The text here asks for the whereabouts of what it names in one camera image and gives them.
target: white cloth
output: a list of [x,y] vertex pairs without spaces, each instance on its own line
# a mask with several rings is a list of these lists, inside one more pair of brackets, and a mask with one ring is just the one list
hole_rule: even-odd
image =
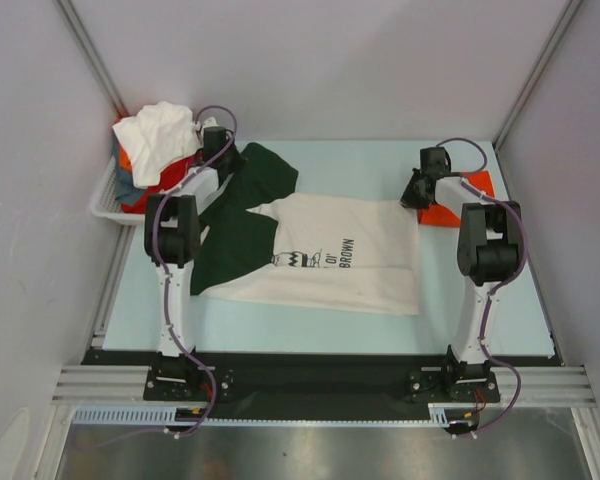
[[304,193],[250,211],[279,222],[272,264],[202,295],[391,315],[419,313],[414,211],[397,201]]
[[169,102],[143,107],[135,117],[116,123],[113,131],[129,156],[136,188],[158,185],[166,167],[200,148],[191,109]]

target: white basket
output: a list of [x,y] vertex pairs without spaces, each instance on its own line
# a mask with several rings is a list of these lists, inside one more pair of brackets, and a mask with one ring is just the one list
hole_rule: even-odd
[[124,213],[116,200],[116,159],[111,157],[89,205],[96,217],[108,218],[122,225],[143,225],[144,215]]
[[[144,214],[124,213],[116,201],[116,159],[111,157],[100,182],[96,187],[89,209],[96,217],[108,218],[122,225],[144,225]],[[183,193],[196,196],[198,213],[203,212],[227,186],[228,180],[218,189],[218,174],[208,168],[193,178]]]

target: pile of clothes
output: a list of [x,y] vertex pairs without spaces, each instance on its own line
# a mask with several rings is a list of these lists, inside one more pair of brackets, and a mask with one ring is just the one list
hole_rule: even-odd
[[175,187],[192,167],[202,163],[200,135],[217,126],[202,125],[189,107],[160,102],[113,126],[111,155],[116,165],[116,200],[125,213],[144,214],[152,193]]

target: robotic arm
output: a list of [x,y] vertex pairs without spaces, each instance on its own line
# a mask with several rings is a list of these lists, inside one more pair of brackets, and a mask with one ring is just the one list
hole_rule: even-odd
[[444,148],[426,148],[420,151],[420,169],[414,169],[400,200],[413,209],[443,205],[461,218],[457,260],[466,277],[465,293],[458,331],[441,371],[446,390],[460,384],[476,388],[490,379],[491,365],[482,345],[489,349],[506,285],[494,287],[512,279],[523,261],[521,232],[502,203],[518,217],[520,206],[511,201],[487,202],[467,185],[464,176],[451,171]]

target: t-shirt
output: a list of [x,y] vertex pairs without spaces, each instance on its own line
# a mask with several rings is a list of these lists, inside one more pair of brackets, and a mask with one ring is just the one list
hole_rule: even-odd
[[243,156],[229,193],[201,215],[209,229],[194,263],[193,295],[419,313],[415,212],[397,200],[293,193],[297,172],[280,157],[257,144]]

